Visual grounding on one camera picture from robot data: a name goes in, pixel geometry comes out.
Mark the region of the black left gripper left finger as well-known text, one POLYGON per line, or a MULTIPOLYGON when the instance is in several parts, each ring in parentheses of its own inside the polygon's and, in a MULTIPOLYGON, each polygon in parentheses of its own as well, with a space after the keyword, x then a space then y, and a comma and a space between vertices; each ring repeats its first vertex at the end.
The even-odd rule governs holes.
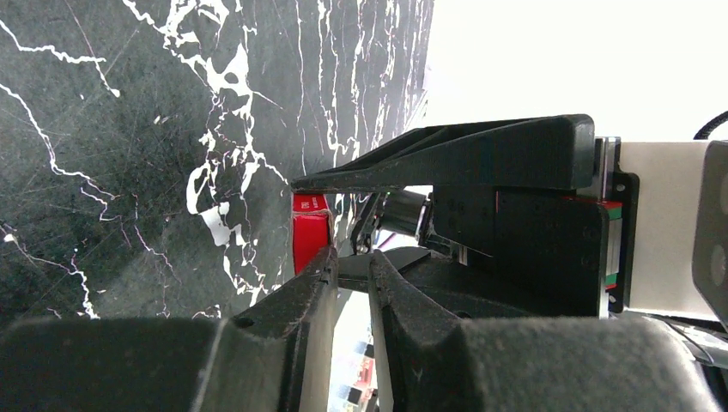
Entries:
POLYGON ((324 411, 337 251, 233 318, 38 318, 1 339, 4 411, 324 411))

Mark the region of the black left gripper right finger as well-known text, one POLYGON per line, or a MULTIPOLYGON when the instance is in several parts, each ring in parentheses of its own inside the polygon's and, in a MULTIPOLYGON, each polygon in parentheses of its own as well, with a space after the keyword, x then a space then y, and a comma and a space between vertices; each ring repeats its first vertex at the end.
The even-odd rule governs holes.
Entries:
POLYGON ((460 318, 369 282, 383 411, 714 411, 687 349, 644 319, 460 318))

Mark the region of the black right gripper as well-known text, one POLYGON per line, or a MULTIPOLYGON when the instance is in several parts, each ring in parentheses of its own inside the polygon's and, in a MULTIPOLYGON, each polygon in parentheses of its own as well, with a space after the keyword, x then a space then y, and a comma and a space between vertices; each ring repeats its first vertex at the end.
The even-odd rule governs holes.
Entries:
POLYGON ((461 318, 493 317, 495 303, 466 265, 542 298, 548 315, 607 318, 629 304, 640 194, 639 177, 620 167, 621 148, 617 137, 595 141, 586 114, 435 125, 297 178, 291 188, 437 185, 422 243, 444 242, 461 264, 414 246, 342 257, 341 288, 409 284, 461 318))

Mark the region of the red white staple box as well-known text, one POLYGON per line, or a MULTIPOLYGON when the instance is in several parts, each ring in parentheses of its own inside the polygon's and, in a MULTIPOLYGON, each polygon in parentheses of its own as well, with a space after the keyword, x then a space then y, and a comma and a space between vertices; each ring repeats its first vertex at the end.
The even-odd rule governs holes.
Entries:
POLYGON ((299 275, 333 241, 333 214, 325 196, 295 193, 291 223, 294 273, 299 275))

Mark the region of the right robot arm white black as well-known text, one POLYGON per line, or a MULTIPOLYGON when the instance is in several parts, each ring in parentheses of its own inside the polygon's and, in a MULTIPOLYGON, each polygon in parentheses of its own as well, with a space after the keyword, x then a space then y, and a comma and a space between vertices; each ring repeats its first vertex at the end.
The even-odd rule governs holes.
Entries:
POLYGON ((428 126, 297 194, 365 193, 346 288, 373 233, 430 250, 403 277, 462 318, 606 317, 628 310, 715 321, 727 312, 727 143, 720 114, 686 142, 598 137, 585 114, 428 126))

